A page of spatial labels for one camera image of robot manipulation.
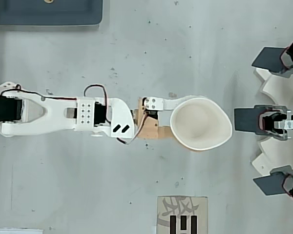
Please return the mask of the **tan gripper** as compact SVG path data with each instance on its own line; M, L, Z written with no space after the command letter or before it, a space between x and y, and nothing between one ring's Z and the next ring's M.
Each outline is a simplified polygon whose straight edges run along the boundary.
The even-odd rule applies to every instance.
M174 110L181 103L194 98L205 98L205 96L189 95L175 99L165 99L160 97L140 97L138 99L138 107L133 110L133 120L138 127L138 138L143 139L161 139L172 138L183 148L192 152L203 152L202 150L191 149L182 144L173 134L170 126L160 127L158 120L158 111Z

